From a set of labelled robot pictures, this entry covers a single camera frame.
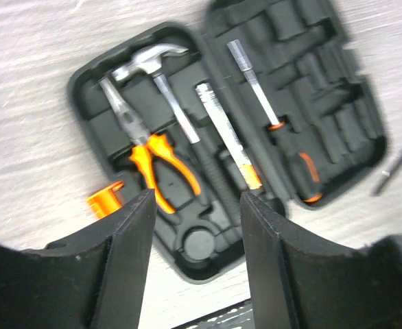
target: white wooden surface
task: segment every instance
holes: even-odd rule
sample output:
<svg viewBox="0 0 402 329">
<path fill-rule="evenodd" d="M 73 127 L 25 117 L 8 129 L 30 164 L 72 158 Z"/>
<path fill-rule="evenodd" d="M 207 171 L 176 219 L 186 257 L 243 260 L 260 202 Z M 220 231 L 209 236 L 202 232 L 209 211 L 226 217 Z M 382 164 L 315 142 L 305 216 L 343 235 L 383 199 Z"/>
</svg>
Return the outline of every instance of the white wooden surface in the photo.
<svg viewBox="0 0 402 329">
<path fill-rule="evenodd" d="M 201 27 L 207 3 L 0 0 L 0 243 L 42 248 L 95 220 L 85 199 L 107 181 L 67 103 L 68 78 L 162 21 Z M 402 0 L 336 5 L 376 89 L 394 151 L 402 146 Z M 402 233 L 402 174 L 383 197 L 369 197 L 382 169 L 324 210 L 291 204 L 292 220 L 351 247 Z M 247 297 L 244 265 L 193 286 L 154 250 L 140 328 L 171 328 Z"/>
</svg>

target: metal shaft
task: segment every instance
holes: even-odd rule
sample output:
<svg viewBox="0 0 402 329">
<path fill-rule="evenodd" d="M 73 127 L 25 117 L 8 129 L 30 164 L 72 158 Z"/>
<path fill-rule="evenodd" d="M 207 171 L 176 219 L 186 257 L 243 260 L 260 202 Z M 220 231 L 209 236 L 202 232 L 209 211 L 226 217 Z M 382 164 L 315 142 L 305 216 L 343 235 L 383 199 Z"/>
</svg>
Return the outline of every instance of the metal shaft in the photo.
<svg viewBox="0 0 402 329">
<path fill-rule="evenodd" d="M 389 169 L 382 172 L 382 179 L 373 190 L 373 195 L 380 195 L 384 188 L 390 183 L 395 175 L 402 169 L 402 152 L 399 158 L 390 166 Z"/>
<path fill-rule="evenodd" d="M 99 81 L 108 102 L 117 117 L 122 130 L 135 145 L 145 145 L 151 133 L 146 128 L 143 119 L 120 95 L 114 84 L 104 77 Z"/>
<path fill-rule="evenodd" d="M 200 141 L 200 136 L 196 132 L 194 126 L 190 122 L 187 115 L 182 110 L 180 104 L 176 100 L 174 93 L 170 85 L 167 83 L 166 77 L 163 74 L 158 74 L 154 78 L 154 82 L 156 83 L 158 89 L 166 98 L 168 104 L 170 105 L 171 109 L 174 111 L 176 120 L 180 124 L 181 129 L 185 132 L 187 138 L 189 139 L 191 144 L 196 144 Z"/>
<path fill-rule="evenodd" d="M 228 120 L 227 114 L 221 106 L 221 103 L 217 99 L 210 84 L 203 83 L 196 87 L 196 92 L 204 104 L 204 108 L 207 114 L 211 118 L 217 131 L 220 133 L 224 144 L 230 152 L 233 160 L 235 161 L 239 171 L 243 175 L 247 185 L 250 189 L 256 189 L 261 187 L 261 183 L 258 179 L 255 179 L 254 169 L 252 169 L 252 163 L 244 151 L 244 147 L 241 141 L 238 139 L 230 120 Z M 249 177 L 249 168 L 252 169 L 252 175 Z"/>
<path fill-rule="evenodd" d="M 271 125 L 278 126 L 281 124 L 279 118 L 276 116 L 270 102 L 268 101 L 265 93 L 262 90 L 261 84 L 257 79 L 256 73 L 253 70 L 253 65 L 250 62 L 244 48 L 241 45 L 239 40 L 230 41 L 227 44 L 230 49 L 231 54 L 233 55 L 239 69 L 244 74 L 247 82 L 251 85 L 251 88 L 255 92 L 257 99 L 261 102 L 267 117 L 270 120 Z"/>
</svg>

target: black screwdriver handle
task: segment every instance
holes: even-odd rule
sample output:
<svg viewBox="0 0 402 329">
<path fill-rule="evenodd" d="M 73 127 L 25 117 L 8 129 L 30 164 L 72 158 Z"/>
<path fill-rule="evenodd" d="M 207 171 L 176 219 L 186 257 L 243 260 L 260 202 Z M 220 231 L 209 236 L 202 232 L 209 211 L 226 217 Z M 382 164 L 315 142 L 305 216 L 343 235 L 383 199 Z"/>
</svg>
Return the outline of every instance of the black screwdriver handle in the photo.
<svg viewBox="0 0 402 329">
<path fill-rule="evenodd" d="M 322 198 L 322 184 L 317 168 L 305 151 L 300 151 L 292 136 L 281 128 L 275 132 L 277 145 L 280 147 L 287 170 L 296 187 L 298 196 L 306 203 L 311 204 Z"/>
<path fill-rule="evenodd" d="M 192 144 L 192 150 L 201 164 L 206 178 L 211 183 L 219 197 L 224 210 L 233 222 L 234 226 L 240 226 L 239 199 L 233 192 L 224 173 L 221 171 L 220 164 L 214 160 L 202 142 Z"/>
</svg>

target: screwdriver shaft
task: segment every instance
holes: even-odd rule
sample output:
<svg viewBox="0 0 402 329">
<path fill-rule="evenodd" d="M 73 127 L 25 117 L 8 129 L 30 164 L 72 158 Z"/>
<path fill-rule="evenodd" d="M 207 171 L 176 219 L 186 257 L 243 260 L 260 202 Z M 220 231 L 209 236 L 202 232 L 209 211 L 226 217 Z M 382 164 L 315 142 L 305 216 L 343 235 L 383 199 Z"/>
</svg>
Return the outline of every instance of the screwdriver shaft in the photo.
<svg viewBox="0 0 402 329">
<path fill-rule="evenodd" d="M 239 69 L 244 74 L 247 82 L 250 84 L 251 88 L 255 92 L 258 100 L 261 102 L 268 119 L 270 120 L 271 126 L 278 126 L 281 124 L 279 118 L 276 116 L 268 98 L 262 90 L 262 86 L 257 79 L 256 73 L 253 70 L 250 59 L 248 58 L 244 48 L 239 40 L 230 41 L 228 44 L 231 54 L 233 55 Z"/>
<path fill-rule="evenodd" d="M 154 78 L 154 82 L 174 111 L 176 120 L 180 124 L 180 127 L 186 134 L 187 138 L 189 139 L 189 142 L 191 144 L 196 144 L 200 142 L 200 136 L 198 135 L 189 118 L 184 113 L 180 104 L 176 100 L 170 85 L 167 83 L 166 77 L 163 74 L 159 74 Z"/>
<path fill-rule="evenodd" d="M 390 181 L 395 177 L 395 175 L 402 169 L 402 155 L 392 164 L 390 168 L 382 172 L 382 179 L 379 181 L 378 185 L 374 188 L 372 194 L 378 196 L 382 194 L 383 190 Z"/>
<path fill-rule="evenodd" d="M 244 151 L 230 120 L 227 117 L 220 101 L 216 97 L 209 83 L 199 84 L 196 92 L 204 104 L 207 114 L 211 118 L 216 130 L 220 133 L 224 144 L 235 161 L 239 171 L 244 177 L 250 190 L 258 189 L 262 186 L 254 167 Z"/>
</svg>

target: orange plier handle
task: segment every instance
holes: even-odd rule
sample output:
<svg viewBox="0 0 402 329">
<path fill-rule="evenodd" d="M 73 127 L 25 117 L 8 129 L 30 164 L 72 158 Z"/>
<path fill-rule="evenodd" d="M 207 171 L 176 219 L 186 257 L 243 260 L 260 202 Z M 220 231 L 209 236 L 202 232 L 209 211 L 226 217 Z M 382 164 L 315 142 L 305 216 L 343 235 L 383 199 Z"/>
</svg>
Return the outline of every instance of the orange plier handle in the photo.
<svg viewBox="0 0 402 329">
<path fill-rule="evenodd" d="M 130 159 L 135 163 L 137 169 L 145 178 L 146 186 L 155 190 L 156 203 L 167 214 L 174 214 L 175 208 L 163 197 L 158 188 L 154 175 L 151 153 L 174 166 L 188 181 L 195 195 L 201 194 L 200 183 L 184 162 L 176 157 L 172 146 L 167 141 L 166 135 L 159 136 L 153 134 L 147 141 L 146 145 L 135 146 L 132 149 Z"/>
</svg>

